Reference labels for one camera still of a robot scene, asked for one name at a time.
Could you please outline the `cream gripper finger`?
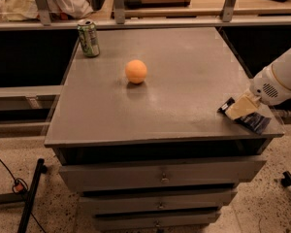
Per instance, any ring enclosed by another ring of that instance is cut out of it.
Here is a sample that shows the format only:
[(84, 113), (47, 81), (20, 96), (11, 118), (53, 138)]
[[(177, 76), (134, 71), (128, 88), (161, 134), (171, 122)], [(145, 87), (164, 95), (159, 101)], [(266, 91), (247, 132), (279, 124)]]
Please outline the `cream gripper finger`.
[(249, 89), (246, 90), (239, 98), (230, 98), (227, 102), (225, 115), (235, 120), (255, 113), (260, 106), (260, 97), (254, 95)]

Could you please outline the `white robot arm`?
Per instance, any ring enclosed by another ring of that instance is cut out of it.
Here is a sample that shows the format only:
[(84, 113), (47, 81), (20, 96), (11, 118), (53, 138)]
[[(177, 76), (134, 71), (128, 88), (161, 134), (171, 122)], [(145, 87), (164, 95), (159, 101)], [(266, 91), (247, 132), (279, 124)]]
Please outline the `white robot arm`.
[(261, 104), (279, 105), (291, 98), (291, 49), (264, 67), (249, 88), (225, 112), (235, 120), (258, 111)]

